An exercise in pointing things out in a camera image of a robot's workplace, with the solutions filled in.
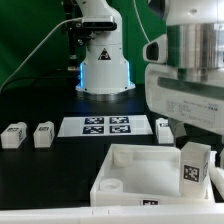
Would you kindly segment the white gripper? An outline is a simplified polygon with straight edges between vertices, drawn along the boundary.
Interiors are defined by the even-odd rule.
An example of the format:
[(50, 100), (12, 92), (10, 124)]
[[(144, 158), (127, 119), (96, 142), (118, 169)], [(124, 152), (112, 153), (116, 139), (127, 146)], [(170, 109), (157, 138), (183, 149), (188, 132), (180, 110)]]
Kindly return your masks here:
[(151, 111), (169, 117), (175, 138), (186, 135), (184, 123), (224, 135), (224, 69), (210, 70), (200, 83), (179, 80), (173, 67), (148, 64), (145, 95)]

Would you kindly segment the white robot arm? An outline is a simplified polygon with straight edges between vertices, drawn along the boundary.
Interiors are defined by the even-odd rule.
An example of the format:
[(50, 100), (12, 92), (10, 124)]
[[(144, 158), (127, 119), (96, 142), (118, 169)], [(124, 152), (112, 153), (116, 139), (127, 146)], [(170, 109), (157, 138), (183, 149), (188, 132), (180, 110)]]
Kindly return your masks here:
[[(134, 87), (123, 56), (122, 18), (106, 0), (76, 0), (90, 33), (77, 90), (102, 98)], [(146, 0), (166, 32), (143, 47), (149, 109), (224, 135), (224, 0)]]

